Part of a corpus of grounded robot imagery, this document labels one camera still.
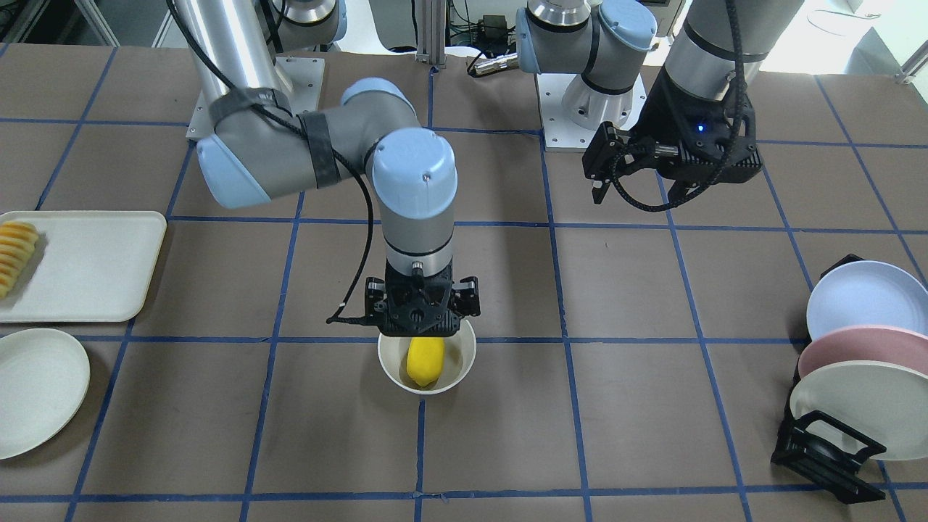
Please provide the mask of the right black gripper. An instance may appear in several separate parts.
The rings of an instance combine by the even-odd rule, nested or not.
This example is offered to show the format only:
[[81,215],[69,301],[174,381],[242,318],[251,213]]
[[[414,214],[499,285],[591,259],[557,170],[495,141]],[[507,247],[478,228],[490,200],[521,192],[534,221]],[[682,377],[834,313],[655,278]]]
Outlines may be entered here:
[[466,317],[481,314],[479,280],[453,281],[447,265],[431,276],[422,270],[404,275],[386,265],[384,278],[365,282],[362,324],[391,337],[450,337]]

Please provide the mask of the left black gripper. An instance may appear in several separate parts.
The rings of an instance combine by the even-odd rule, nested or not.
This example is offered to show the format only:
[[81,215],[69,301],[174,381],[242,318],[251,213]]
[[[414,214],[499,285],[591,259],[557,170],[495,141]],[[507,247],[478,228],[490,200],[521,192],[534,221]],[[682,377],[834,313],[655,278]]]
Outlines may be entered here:
[[[584,177],[591,181],[593,204],[615,188],[630,205],[641,205],[621,187],[620,178],[654,168],[674,181],[668,199],[676,204],[711,179],[717,183],[751,181],[763,167],[756,144],[756,118],[742,80],[726,82],[722,100],[705,100],[658,74],[633,139],[611,121],[600,123],[582,156]],[[654,159],[657,144],[676,146],[677,155]]]

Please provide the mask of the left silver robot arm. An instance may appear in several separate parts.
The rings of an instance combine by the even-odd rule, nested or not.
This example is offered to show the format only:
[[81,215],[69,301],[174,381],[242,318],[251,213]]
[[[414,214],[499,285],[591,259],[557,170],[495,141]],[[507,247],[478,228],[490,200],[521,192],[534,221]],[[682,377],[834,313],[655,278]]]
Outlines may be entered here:
[[664,212],[762,169],[747,87],[798,13],[800,1],[693,1],[645,99],[620,129],[658,23],[637,1],[529,1],[515,43],[525,73],[571,74],[564,109],[593,130],[582,156],[591,198],[614,189]]

